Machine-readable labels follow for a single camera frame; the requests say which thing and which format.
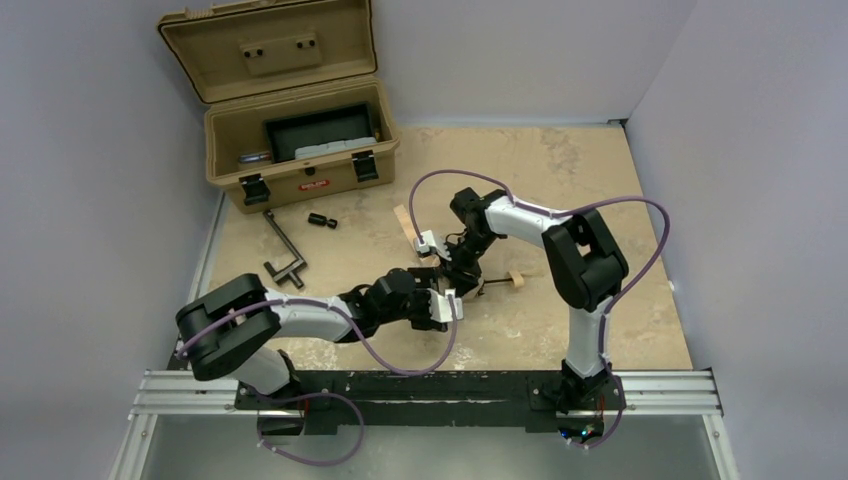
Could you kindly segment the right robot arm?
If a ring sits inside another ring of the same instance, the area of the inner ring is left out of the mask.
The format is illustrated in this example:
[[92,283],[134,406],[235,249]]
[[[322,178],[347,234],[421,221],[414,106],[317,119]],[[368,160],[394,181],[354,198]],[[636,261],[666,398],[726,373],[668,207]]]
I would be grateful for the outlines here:
[[557,389],[561,407],[594,397],[609,380],[604,311],[622,290],[629,266],[600,213],[569,214],[522,202],[505,190],[456,193],[450,209],[463,224],[458,240],[430,231],[417,242],[420,254],[439,257],[442,275],[457,294],[482,284],[480,258],[497,239],[513,237],[544,250],[559,296],[569,307],[569,344]]

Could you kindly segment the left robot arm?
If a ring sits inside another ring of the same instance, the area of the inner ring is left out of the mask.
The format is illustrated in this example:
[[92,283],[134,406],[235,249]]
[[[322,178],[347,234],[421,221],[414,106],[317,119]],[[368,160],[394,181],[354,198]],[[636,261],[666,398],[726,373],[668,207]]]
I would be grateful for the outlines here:
[[277,397],[298,378],[293,362],[267,345],[273,338],[309,338],[368,347],[378,329],[407,321],[414,330],[454,332],[464,314],[453,289],[440,291],[433,268],[392,269],[371,284],[310,297],[269,289],[247,273],[182,307],[175,355],[198,381],[234,378]]

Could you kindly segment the beige folding umbrella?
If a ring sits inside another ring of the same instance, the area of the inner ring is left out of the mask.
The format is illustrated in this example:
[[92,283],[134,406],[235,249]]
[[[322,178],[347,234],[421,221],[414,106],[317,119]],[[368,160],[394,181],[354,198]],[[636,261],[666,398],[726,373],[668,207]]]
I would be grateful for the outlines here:
[[[412,225],[412,218],[409,214],[407,208],[404,205],[396,205],[393,208],[394,215],[400,224],[400,227],[406,237],[410,247],[412,248],[413,254],[416,258],[416,261],[422,267],[439,267],[441,260],[438,256],[429,256],[429,257],[419,257],[416,250],[416,240],[417,235]],[[485,291],[484,289],[488,286],[497,286],[497,285],[508,285],[514,290],[520,290],[526,285],[526,279],[528,276],[525,276],[519,270],[510,270],[506,273],[506,276],[503,278],[495,278],[495,279],[481,279],[478,281],[478,284],[475,288],[470,290],[467,293],[469,298],[476,298],[482,296]]]

